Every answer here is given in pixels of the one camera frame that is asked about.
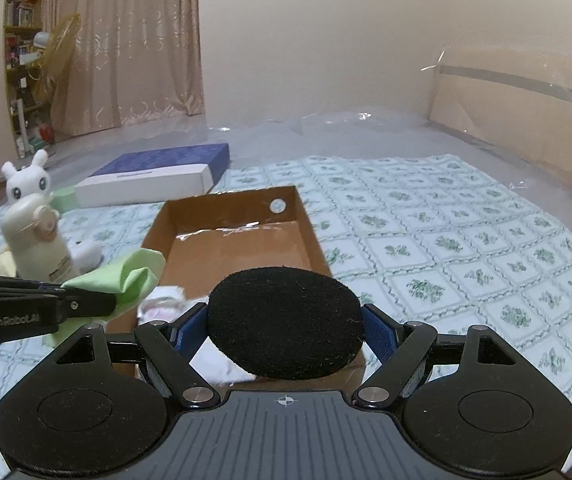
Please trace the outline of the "white pink-print cloth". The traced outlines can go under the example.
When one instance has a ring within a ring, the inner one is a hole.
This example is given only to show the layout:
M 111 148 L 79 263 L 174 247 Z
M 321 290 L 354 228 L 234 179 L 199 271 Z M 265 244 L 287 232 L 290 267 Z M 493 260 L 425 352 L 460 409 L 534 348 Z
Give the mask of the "white pink-print cloth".
M 137 307 L 137 324 L 154 321 L 172 322 L 186 307 L 184 289 L 179 286 L 157 286 Z

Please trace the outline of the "light green cloth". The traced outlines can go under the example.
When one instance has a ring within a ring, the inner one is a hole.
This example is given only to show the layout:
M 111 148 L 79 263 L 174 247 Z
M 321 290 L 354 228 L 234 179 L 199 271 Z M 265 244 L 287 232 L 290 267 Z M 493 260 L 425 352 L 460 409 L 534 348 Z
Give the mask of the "light green cloth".
M 103 318 L 68 318 L 59 325 L 54 334 L 43 336 L 43 343 L 55 348 L 81 326 L 88 323 L 106 325 L 137 307 L 158 285 L 165 266 L 166 258 L 162 252 L 138 248 L 106 266 L 66 281 L 62 284 L 63 289 L 82 289 L 115 295 L 117 307 Z

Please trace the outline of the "black eye mask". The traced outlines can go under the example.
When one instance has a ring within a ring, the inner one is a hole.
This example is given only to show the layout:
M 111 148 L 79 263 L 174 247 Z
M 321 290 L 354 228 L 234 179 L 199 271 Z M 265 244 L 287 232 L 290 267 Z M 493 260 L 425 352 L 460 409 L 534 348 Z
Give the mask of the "black eye mask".
M 333 375 L 362 349 L 360 300 L 334 278 L 269 266 L 220 281 L 209 295 L 208 334 L 256 376 L 308 380 Z

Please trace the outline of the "cream thermos bottle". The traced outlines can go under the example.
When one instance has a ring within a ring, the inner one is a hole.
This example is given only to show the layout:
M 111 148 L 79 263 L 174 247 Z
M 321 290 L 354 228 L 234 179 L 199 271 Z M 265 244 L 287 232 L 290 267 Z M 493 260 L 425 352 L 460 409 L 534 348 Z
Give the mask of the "cream thermos bottle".
M 58 232 L 59 213 L 40 193 L 13 203 L 1 220 L 4 240 L 23 280 L 62 284 L 79 271 Z

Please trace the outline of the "white bunny plush toy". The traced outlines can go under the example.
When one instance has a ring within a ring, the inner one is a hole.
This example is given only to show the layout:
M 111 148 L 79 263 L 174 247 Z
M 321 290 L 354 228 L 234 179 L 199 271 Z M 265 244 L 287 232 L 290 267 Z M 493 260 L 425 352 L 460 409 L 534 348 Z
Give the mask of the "white bunny plush toy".
M 92 240 L 62 238 L 52 179 L 45 169 L 47 161 L 47 151 L 40 148 L 27 166 L 2 165 L 8 201 L 2 232 L 20 276 L 61 283 L 96 269 L 103 253 L 100 244 Z

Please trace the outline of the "green rectangular box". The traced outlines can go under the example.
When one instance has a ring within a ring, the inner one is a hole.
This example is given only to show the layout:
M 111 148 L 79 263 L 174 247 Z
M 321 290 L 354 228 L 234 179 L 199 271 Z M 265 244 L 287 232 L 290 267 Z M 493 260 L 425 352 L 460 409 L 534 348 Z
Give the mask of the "green rectangular box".
M 53 191 L 51 194 L 50 206 L 60 214 L 65 214 L 79 208 L 76 190 L 73 186 L 66 186 Z

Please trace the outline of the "white and blue flat box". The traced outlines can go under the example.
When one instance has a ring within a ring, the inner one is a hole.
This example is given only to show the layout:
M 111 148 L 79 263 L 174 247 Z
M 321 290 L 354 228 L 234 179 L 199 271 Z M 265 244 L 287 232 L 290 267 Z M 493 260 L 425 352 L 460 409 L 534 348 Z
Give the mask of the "white and blue flat box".
M 158 203 L 204 195 L 230 166 L 226 143 L 123 154 L 74 186 L 82 208 Z

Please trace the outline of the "beige curtain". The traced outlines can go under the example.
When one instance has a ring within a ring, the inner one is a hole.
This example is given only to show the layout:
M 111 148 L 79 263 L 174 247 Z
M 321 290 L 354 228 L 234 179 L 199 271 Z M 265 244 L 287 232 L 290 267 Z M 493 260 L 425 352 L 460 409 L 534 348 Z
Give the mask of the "beige curtain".
M 204 112 L 198 0 L 42 0 L 50 29 L 80 18 L 51 106 L 64 136 Z

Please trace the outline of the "plastic-wrapped headboard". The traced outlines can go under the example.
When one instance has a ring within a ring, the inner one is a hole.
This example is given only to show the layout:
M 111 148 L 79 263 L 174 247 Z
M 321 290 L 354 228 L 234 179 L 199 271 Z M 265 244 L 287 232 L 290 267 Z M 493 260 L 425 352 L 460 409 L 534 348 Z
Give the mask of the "plastic-wrapped headboard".
M 502 148 L 572 187 L 572 56 L 501 47 L 445 50 L 429 118 Z

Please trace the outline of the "wooden bookshelf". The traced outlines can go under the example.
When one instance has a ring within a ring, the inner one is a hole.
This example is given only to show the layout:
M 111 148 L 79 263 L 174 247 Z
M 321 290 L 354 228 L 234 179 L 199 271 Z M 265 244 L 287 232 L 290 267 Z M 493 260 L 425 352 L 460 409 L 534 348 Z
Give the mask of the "wooden bookshelf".
M 47 33 L 42 0 L 4 0 L 6 98 L 16 155 L 23 159 L 54 143 L 51 100 L 40 88 Z

